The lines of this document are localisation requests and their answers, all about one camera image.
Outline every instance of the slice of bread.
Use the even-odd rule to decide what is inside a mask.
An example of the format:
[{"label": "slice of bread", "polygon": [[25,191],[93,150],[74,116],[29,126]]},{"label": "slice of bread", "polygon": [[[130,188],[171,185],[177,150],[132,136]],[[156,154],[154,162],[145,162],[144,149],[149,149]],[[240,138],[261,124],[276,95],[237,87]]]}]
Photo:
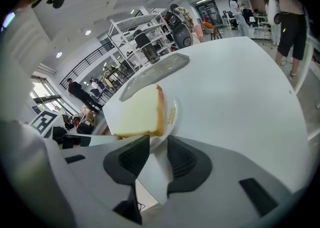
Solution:
[{"label": "slice of bread", "polygon": [[148,85],[124,102],[114,135],[128,138],[136,135],[164,134],[164,95],[159,85]]}]

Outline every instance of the white shelf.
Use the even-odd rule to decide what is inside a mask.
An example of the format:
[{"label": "white shelf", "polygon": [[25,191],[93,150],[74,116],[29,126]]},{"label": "white shelf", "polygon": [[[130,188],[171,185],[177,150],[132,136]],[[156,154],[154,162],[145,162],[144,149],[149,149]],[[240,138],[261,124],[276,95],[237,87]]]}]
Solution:
[{"label": "white shelf", "polygon": [[[160,27],[161,25],[165,25],[165,24],[164,24],[164,23],[156,24],[156,25],[153,25],[153,26],[150,26],[150,27],[146,27],[145,29],[141,29],[141,31],[146,34],[146,33],[149,33],[149,32],[151,32],[151,31],[153,31],[153,30],[156,30],[156,29],[157,29],[158,27]],[[132,41],[132,40],[134,40],[133,33],[126,36],[126,39],[127,39],[129,42]]]},{"label": "white shelf", "polygon": [[268,19],[268,17],[267,17],[267,16],[254,15],[253,17],[254,17],[255,19],[265,19],[265,20],[267,20],[267,19]]},{"label": "white shelf", "polygon": [[[137,16],[137,17],[125,19],[123,21],[115,22],[115,24],[117,25],[117,27],[121,31],[129,30],[129,29],[131,29],[133,27],[137,27],[139,25],[143,25],[143,24],[149,23],[150,21],[152,21],[158,15],[159,14],[149,14],[149,15]],[[112,36],[114,36],[116,34],[118,34],[118,31],[113,29],[111,35],[109,35],[109,36],[112,37]]]},{"label": "white shelf", "polygon": [[[155,41],[157,41],[157,40],[159,40],[159,39],[161,39],[161,38],[163,38],[163,37],[165,37],[166,35],[169,35],[169,34],[170,34],[170,32],[164,33],[163,35],[159,35],[156,38],[153,38],[152,40],[150,40],[149,44],[152,44],[153,42],[155,42]],[[126,59],[131,58],[133,55],[134,55],[134,52],[132,52]]]},{"label": "white shelf", "polygon": [[249,30],[270,30],[268,27],[248,27]]},{"label": "white shelf", "polygon": [[170,44],[167,44],[166,46],[163,46],[160,50],[157,50],[157,54],[158,53],[161,53],[163,50],[165,50],[165,49],[167,49],[167,48],[169,48],[171,45],[173,45],[174,44],[174,42],[171,42]]}]

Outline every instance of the window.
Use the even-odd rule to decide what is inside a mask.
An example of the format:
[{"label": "window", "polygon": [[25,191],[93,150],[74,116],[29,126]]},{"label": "window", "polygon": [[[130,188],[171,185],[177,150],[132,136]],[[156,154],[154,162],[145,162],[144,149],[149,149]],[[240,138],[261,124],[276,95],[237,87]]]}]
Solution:
[{"label": "window", "polygon": [[58,106],[70,116],[78,114],[77,111],[61,98],[46,79],[32,76],[31,80],[34,88],[30,92],[30,96],[41,110],[49,109],[55,111],[55,106]]},{"label": "window", "polygon": [[35,83],[33,82],[34,88],[33,90],[35,91],[35,93],[38,95],[38,97],[44,97],[44,96],[49,96],[52,95],[45,87],[42,83],[38,82]]}]

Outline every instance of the white plate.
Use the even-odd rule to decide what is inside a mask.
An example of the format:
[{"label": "white plate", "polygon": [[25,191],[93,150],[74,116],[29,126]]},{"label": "white plate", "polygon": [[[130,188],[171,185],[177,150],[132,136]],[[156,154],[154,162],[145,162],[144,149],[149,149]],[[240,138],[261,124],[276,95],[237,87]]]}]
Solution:
[{"label": "white plate", "polygon": [[178,101],[176,97],[172,97],[163,93],[164,99],[164,132],[163,136],[150,137],[150,151],[158,147],[166,140],[168,135],[173,131],[178,118]]}]

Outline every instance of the metal railing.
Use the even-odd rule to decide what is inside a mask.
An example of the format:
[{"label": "metal railing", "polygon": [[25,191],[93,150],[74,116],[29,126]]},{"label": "metal railing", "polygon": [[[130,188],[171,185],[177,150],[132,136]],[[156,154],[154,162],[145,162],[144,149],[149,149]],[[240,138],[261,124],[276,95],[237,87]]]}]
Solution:
[{"label": "metal railing", "polygon": [[81,62],[79,62],[60,82],[65,89],[68,88],[67,79],[71,78],[74,80],[77,76],[79,76],[89,65],[91,65],[97,58],[110,51],[115,46],[108,42],[103,46],[96,49],[94,52],[90,53],[87,57],[85,57]]}]

